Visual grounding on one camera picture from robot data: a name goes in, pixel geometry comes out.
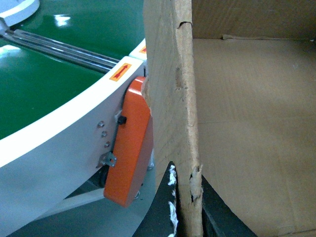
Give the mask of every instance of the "cardboard box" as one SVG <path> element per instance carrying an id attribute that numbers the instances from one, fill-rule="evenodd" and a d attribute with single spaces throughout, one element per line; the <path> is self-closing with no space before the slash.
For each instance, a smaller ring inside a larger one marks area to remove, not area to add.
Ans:
<path id="1" fill-rule="evenodd" d="M 258 236 L 316 236 L 316 1 L 147 0 L 157 183 L 178 171 L 186 236 L 201 174 Z"/>

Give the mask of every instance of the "green surface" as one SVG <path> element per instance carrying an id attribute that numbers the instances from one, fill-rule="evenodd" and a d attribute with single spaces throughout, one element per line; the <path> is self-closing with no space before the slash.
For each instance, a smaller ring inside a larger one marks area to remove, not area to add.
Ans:
<path id="1" fill-rule="evenodd" d="M 0 39 L 0 139 L 57 109 L 102 76 Z"/>
<path id="2" fill-rule="evenodd" d="M 143 39 L 143 0 L 41 0 L 20 29 L 121 59 Z"/>

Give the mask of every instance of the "metal bracket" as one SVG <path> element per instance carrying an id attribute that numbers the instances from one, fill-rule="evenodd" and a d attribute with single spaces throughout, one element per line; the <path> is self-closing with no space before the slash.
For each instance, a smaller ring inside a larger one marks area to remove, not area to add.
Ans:
<path id="1" fill-rule="evenodd" d="M 117 123 L 118 120 L 119 120 L 119 117 L 122 115 L 122 109 L 119 110 L 115 115 L 114 115 L 114 119 L 115 119 L 115 122 Z"/>
<path id="2" fill-rule="evenodd" d="M 9 30 L 9 27 L 5 23 L 4 19 L 0 17 L 0 36 L 3 36 L 6 30 Z"/>
<path id="3" fill-rule="evenodd" d="M 97 165 L 96 168 L 100 168 L 104 165 L 108 165 L 110 167 L 114 167 L 116 162 L 117 162 L 117 158 L 113 155 L 112 152 L 107 152 L 107 153 L 104 153 L 100 156 L 99 158 L 99 163 Z"/>

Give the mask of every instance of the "white curved rail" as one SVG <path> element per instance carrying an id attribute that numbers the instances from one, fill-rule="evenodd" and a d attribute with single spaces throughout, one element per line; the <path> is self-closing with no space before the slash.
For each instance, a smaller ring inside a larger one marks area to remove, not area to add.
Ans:
<path id="1" fill-rule="evenodd" d="M 40 0 L 0 0 L 0 4 L 0 20 L 2 18 L 7 26 L 13 26 L 33 15 Z"/>
<path id="2" fill-rule="evenodd" d="M 131 67 L 110 80 L 124 63 Z M 104 145 L 114 139 L 124 92 L 143 74 L 143 61 L 124 57 L 80 95 L 0 140 L 0 237 L 41 216 L 97 171 L 100 155 L 111 149 Z"/>

